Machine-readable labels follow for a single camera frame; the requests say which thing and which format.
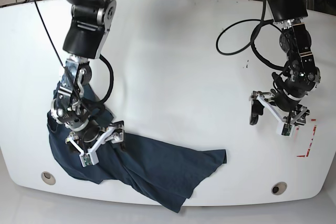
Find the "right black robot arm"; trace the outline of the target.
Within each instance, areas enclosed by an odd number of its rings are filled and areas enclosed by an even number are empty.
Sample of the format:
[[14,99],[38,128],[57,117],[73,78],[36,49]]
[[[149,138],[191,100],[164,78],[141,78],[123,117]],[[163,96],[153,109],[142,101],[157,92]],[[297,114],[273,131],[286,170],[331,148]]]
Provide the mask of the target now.
[[107,60],[101,55],[110,31],[116,10],[115,0],[67,0],[71,5],[71,24],[66,35],[63,50],[69,57],[63,64],[56,98],[51,104],[51,116],[59,124],[70,129],[66,144],[78,153],[83,167],[99,162],[97,150],[106,142],[121,144],[124,141],[123,122],[100,126],[99,117],[106,109],[113,89],[113,70],[110,72],[107,94],[100,101],[85,98],[85,87],[92,77],[89,66],[91,59]]

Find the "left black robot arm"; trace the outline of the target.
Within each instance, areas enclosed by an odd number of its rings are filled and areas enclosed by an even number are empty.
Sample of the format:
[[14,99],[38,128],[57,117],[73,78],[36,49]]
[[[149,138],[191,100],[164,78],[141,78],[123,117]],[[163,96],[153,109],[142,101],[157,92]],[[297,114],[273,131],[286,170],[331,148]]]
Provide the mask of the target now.
[[272,20],[262,20],[253,35],[267,24],[281,24],[279,44],[287,55],[283,67],[272,65],[258,52],[257,58],[279,73],[272,73],[273,89],[269,92],[253,91],[250,96],[250,124],[268,109],[278,121],[277,133],[292,136],[295,127],[303,126],[310,114],[306,106],[300,104],[302,98],[316,89],[321,81],[320,70],[316,66],[311,51],[311,37],[302,19],[308,16],[303,0],[266,0]]

